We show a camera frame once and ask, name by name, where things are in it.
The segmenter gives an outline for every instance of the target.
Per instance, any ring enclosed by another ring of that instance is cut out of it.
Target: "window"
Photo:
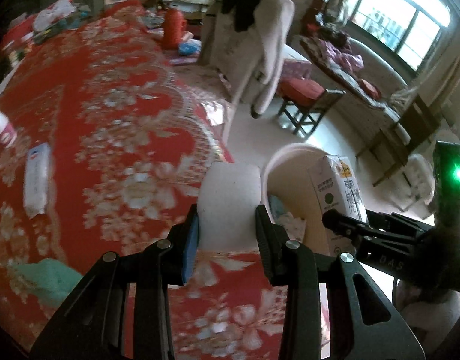
[[[450,23],[439,0],[349,0],[351,21],[417,70]]]

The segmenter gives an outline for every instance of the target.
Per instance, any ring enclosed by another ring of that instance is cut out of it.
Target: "sofa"
[[[308,38],[296,35],[292,38],[291,46],[300,54],[308,56],[308,52],[301,46],[301,41],[306,42]],[[376,86],[382,97],[374,100],[358,87],[356,81],[343,72],[333,71],[335,77],[330,77],[321,69],[325,61],[317,61],[315,56],[313,62],[312,79],[327,89],[340,89],[346,92],[345,96],[335,105],[337,109],[360,135],[365,144],[368,144],[380,128],[390,127],[399,120],[397,110],[389,104],[390,96],[396,91],[406,88],[407,84],[401,76],[373,50],[366,47],[356,39],[349,39],[354,55],[361,55],[364,68],[358,72],[358,76]]]

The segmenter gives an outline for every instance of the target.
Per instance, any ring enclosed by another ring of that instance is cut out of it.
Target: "white carton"
[[[368,222],[357,179],[348,157],[325,155],[309,169],[309,173],[322,214],[336,209],[344,215]],[[342,252],[355,254],[355,248],[348,238],[335,235],[329,229],[326,231],[331,255],[337,256]]]
[[[44,214],[47,206],[48,173],[50,165],[50,146],[42,143],[27,153],[25,181],[23,185],[23,207],[31,219]]]

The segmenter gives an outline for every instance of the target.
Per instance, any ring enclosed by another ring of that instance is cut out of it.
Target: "sofa backrest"
[[[349,38],[349,42],[353,54],[363,58],[364,67],[358,76],[376,86],[383,98],[388,99],[396,91],[407,87],[401,76],[372,49],[353,38]]]

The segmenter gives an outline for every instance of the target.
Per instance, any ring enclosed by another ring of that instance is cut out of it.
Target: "green circle logo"
[[[333,195],[331,193],[327,193],[325,195],[325,203],[332,204],[333,203]]]

